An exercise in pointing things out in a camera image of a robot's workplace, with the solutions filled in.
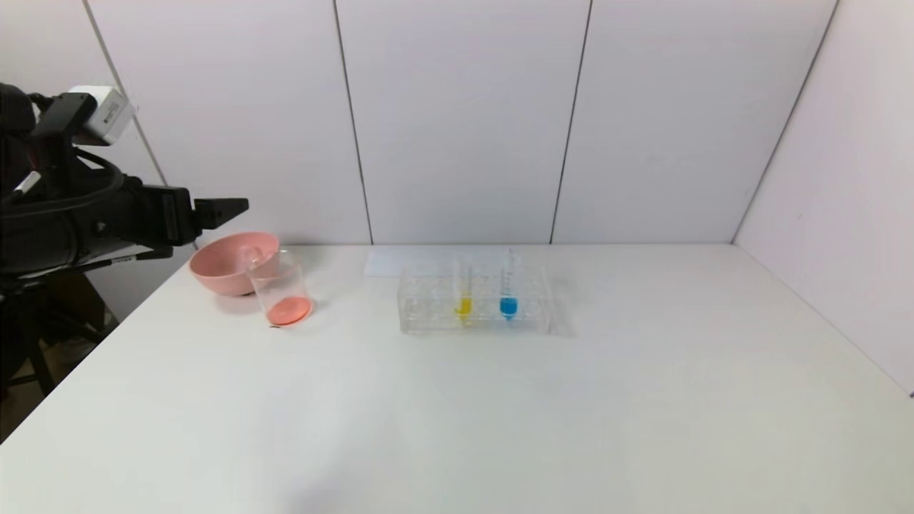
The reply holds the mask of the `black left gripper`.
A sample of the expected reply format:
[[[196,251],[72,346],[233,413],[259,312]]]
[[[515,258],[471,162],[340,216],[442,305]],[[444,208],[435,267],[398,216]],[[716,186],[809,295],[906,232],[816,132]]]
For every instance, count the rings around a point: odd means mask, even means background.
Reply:
[[[185,188],[147,186],[124,176],[114,191],[71,212],[74,263],[130,246],[180,247],[199,230],[216,230],[249,209],[247,198],[196,198]]]

